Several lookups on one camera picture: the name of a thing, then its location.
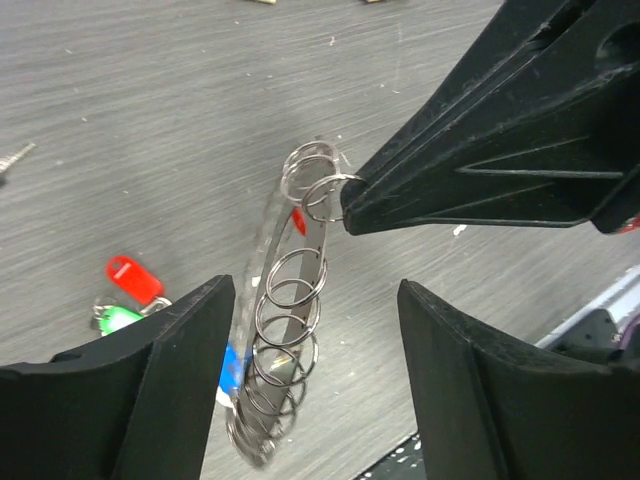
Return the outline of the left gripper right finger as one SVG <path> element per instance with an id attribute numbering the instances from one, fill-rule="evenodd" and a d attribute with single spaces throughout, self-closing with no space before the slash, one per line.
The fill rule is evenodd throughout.
<path id="1" fill-rule="evenodd" d="M 635 479 L 639 346 L 553 352 L 403 280 L 397 305 L 430 479 Z"/>

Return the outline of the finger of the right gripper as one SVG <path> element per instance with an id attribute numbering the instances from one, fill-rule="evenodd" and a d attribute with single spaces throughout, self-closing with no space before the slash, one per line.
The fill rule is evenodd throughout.
<path id="1" fill-rule="evenodd" d="M 384 147 L 341 196 L 353 235 L 424 224 L 639 224 L 639 74 L 524 69 Z"/>
<path id="2" fill-rule="evenodd" d="M 507 1 L 360 169 L 374 190 L 609 182 L 639 162 L 639 5 Z"/>

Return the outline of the large metal keyring strip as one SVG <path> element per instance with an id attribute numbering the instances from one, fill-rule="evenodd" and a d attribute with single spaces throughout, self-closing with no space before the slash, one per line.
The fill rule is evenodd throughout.
<path id="1" fill-rule="evenodd" d="M 233 407 L 226 414 L 230 442 L 253 468 L 262 470 L 293 429 L 318 360 L 316 329 L 328 277 L 326 243 L 342 183 L 352 179 L 345 156 L 315 139 L 284 161 L 266 199 L 253 250 L 236 282 L 229 342 L 245 360 Z M 294 227 L 301 209 L 307 233 Z"/>

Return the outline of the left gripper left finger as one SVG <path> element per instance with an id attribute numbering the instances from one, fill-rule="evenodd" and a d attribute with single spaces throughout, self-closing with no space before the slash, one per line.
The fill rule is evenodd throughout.
<path id="1" fill-rule="evenodd" d="M 46 363 L 3 366 L 2 477 L 198 478 L 234 300 L 217 276 Z"/>

